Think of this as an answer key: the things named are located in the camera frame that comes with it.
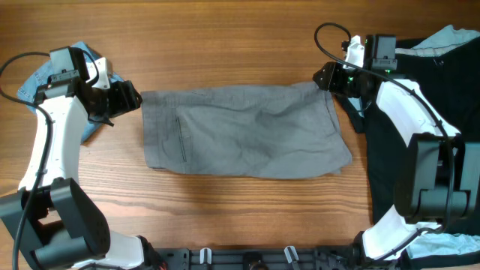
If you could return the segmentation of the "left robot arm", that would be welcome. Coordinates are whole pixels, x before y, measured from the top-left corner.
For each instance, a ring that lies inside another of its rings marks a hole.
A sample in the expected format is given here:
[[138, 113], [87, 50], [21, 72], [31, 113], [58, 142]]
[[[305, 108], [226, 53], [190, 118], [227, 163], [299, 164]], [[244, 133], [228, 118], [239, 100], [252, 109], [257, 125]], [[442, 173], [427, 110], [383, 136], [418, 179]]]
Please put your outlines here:
[[13, 238], [12, 266], [33, 269], [154, 269], [163, 265], [141, 236], [110, 230], [107, 219], [79, 185], [82, 135], [90, 122], [140, 108], [129, 81], [111, 82], [105, 61], [66, 46], [49, 53], [52, 74], [30, 107], [37, 132], [28, 169], [16, 193], [1, 198], [1, 221]]

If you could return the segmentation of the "grey shorts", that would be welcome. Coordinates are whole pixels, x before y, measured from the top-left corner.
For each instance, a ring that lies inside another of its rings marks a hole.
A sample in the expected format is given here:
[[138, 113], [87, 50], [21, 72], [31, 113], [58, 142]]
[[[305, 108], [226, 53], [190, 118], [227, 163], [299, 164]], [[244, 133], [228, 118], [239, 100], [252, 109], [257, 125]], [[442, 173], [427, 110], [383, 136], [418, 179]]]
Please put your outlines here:
[[353, 157], [314, 82], [142, 93], [145, 162], [188, 175], [307, 179]]

